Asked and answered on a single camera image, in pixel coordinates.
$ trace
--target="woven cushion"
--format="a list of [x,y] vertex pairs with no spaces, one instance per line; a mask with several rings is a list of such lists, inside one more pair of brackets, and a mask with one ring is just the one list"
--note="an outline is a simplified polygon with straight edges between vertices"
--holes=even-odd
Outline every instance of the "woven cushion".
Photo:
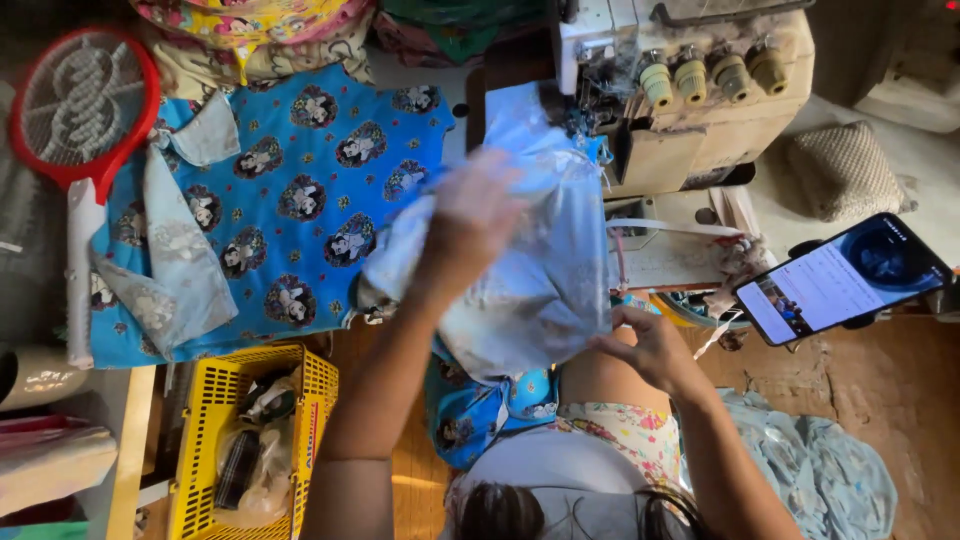
[[863,219],[916,207],[897,184],[865,121],[799,135],[787,156],[821,221]]

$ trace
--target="woman's left hand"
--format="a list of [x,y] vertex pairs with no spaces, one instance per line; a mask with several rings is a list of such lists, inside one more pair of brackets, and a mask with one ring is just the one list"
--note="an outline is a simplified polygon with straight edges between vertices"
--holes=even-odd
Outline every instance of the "woman's left hand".
[[412,287],[452,301],[510,242],[527,204],[508,192],[521,173],[507,166],[507,157],[502,150],[478,150],[440,184]]

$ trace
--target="woman's right hand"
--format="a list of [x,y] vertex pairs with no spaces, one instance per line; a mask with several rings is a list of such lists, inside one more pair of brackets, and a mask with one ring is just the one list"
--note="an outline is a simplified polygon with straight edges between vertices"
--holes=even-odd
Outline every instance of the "woman's right hand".
[[612,319],[614,328],[627,325],[634,329],[636,345],[627,345],[608,333],[591,337],[587,341],[591,349],[627,362],[647,384],[671,398],[712,391],[707,375],[669,319],[628,306],[614,307]]

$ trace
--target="white handle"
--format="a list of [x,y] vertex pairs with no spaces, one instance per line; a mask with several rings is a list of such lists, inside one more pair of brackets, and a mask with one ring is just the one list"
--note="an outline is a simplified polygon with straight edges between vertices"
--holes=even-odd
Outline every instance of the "white handle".
[[107,222],[107,210],[89,178],[71,184],[66,197],[67,363],[90,369],[90,239]]

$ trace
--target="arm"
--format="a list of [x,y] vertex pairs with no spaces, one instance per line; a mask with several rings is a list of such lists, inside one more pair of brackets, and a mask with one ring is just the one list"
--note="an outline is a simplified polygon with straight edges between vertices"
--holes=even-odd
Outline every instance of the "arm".
[[300,537],[393,538],[390,455],[420,393],[440,317],[506,246],[522,205],[517,172],[483,151],[437,191],[423,253],[393,320],[341,389],[326,424]]
[[664,317],[632,307],[615,308],[613,322],[634,328],[635,347],[609,335],[594,336],[589,344],[629,363],[674,401],[693,492],[707,527],[731,539],[802,540],[677,329]]

